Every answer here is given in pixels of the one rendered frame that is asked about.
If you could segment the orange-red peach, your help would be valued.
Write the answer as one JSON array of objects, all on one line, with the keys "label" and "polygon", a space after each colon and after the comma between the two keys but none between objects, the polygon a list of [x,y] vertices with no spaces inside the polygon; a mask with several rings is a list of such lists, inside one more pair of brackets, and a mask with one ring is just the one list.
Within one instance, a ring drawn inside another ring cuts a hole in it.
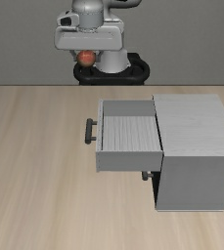
[{"label": "orange-red peach", "polygon": [[92,66],[95,60],[96,54],[93,51],[80,51],[77,55],[77,62],[84,67]]}]

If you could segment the grey cabinet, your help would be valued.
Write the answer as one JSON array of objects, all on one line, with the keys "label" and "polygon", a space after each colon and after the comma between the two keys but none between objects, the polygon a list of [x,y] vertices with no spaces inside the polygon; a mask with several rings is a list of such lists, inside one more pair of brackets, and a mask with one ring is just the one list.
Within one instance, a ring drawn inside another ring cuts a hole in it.
[{"label": "grey cabinet", "polygon": [[215,94],[155,94],[158,211],[224,210],[224,105]]}]

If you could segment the grey open drawer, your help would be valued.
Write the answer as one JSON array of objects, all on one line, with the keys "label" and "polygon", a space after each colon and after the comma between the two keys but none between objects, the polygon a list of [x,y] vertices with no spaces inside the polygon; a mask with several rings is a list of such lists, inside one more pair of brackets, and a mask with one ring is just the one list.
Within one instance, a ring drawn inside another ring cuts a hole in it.
[{"label": "grey open drawer", "polygon": [[153,100],[99,100],[86,120],[85,143],[96,142],[96,171],[159,172],[163,159]]}]

